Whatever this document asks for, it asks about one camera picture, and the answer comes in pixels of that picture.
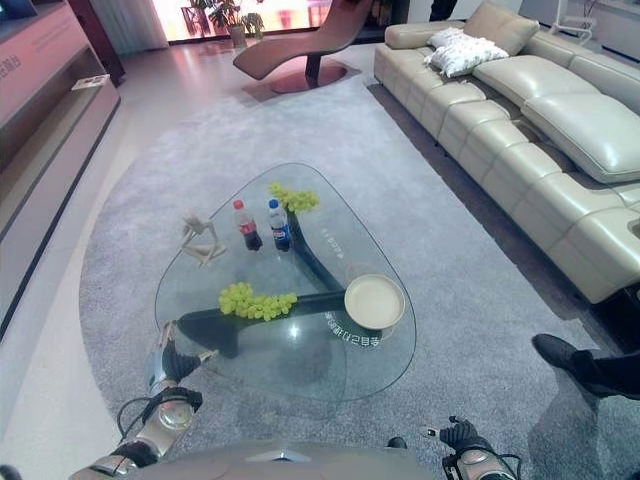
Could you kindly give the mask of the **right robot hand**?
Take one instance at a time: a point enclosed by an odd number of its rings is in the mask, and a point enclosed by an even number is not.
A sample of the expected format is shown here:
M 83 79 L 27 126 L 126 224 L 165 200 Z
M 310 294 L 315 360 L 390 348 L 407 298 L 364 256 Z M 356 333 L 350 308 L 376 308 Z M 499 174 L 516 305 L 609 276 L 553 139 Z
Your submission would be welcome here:
M 455 415 L 449 417 L 449 422 L 451 425 L 442 429 L 422 426 L 420 434 L 425 438 L 438 439 L 458 455 L 468 450 L 494 452 L 493 447 L 484 437 L 479 435 L 472 422 Z

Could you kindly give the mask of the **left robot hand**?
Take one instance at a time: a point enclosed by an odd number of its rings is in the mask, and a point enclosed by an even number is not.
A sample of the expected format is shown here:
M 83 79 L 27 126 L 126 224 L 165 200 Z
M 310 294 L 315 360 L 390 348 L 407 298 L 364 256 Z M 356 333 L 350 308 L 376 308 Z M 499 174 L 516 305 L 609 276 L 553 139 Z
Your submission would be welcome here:
M 176 349 L 176 322 L 167 323 L 161 330 L 155 349 L 146 363 L 147 387 L 151 395 L 178 386 L 203 363 L 218 355 L 218 350 L 205 350 L 198 355 L 181 354 Z

